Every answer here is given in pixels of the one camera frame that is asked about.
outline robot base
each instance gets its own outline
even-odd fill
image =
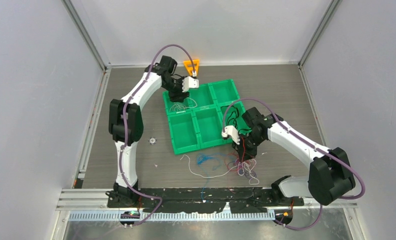
[[[133,186],[135,190],[138,190],[138,182],[136,181],[136,184]],[[120,186],[115,182],[112,188],[112,191],[105,193],[108,196],[108,208],[130,208],[135,207],[138,203],[139,195],[128,187]]]

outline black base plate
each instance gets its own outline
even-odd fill
[[[142,188],[141,193],[162,197],[163,203],[156,213],[214,213],[221,212],[229,203],[230,211],[235,213],[264,213],[265,207],[289,207],[292,199],[294,206],[303,206],[302,198],[276,199],[272,189],[262,187],[208,187],[205,188],[201,199],[202,188]],[[142,197],[141,206],[145,213],[151,212],[159,200]],[[115,202],[108,198],[108,208],[138,207],[139,202]]]

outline white wire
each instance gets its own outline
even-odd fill
[[[204,179],[213,179],[213,178],[223,177],[224,175],[228,174],[232,169],[234,169],[234,168],[237,167],[237,166],[233,166],[231,169],[229,169],[226,173],[224,173],[224,174],[222,174],[222,175],[217,175],[217,176],[203,176],[203,175],[198,174],[198,173],[195,173],[195,172],[193,172],[193,171],[191,170],[191,158],[190,158],[188,155],[184,154],[180,160],[182,160],[185,156],[189,159],[189,162],[188,162],[187,165],[189,166],[189,171],[190,171],[190,173],[193,174],[193,175],[200,176],[201,178],[204,178]]]
[[[170,109],[168,111],[179,113],[179,112],[185,111],[186,109],[193,109],[193,108],[198,107],[198,103],[194,99],[192,99],[190,97],[187,97],[187,99],[192,100],[195,103],[195,106],[185,106],[182,103],[175,103],[175,104],[173,104],[173,106],[170,107]]]
[[[252,170],[256,167],[256,165],[257,165],[257,160],[255,160],[254,158],[253,158],[252,160],[254,160],[254,165],[252,166],[251,169],[250,169],[250,165],[248,165],[248,163],[245,163],[245,164],[243,165],[243,168],[246,169],[246,170],[248,171],[248,174],[249,174],[249,176],[251,177],[251,178],[248,180],[249,185],[258,185],[258,184],[260,184],[260,180],[251,174],[251,171],[252,171]],[[251,183],[251,180],[253,180],[253,179],[257,180],[257,182],[256,182],[256,183]]]
[[[238,163],[238,165],[237,165],[237,173],[238,173],[239,176],[243,176],[245,174],[244,163],[243,162]]]

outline green tray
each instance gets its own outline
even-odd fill
[[[181,104],[185,107],[197,105],[194,108],[183,109],[175,105],[178,102],[170,102],[168,91],[162,94],[174,154],[184,154],[231,143],[232,139],[222,139],[221,132],[223,114],[227,106],[240,98],[234,81],[228,79],[200,84],[198,89],[191,89],[189,92],[189,97],[195,100],[196,103],[187,98]],[[237,102],[233,106],[239,112],[239,117],[236,118],[238,130],[248,129],[247,124],[241,117],[245,113],[244,105],[242,102]],[[236,111],[233,107],[229,109],[226,115],[226,122],[231,114],[232,117],[236,117]]]

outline orange triangle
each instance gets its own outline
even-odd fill
[[[196,75],[198,76],[198,69],[200,68],[200,60],[199,59],[194,59],[194,60],[192,60],[192,62],[193,62],[193,66],[195,67]],[[189,75],[192,76],[192,71],[194,69],[192,68],[191,60],[183,61],[183,65],[185,66],[185,68],[186,68],[187,72],[189,73]]]

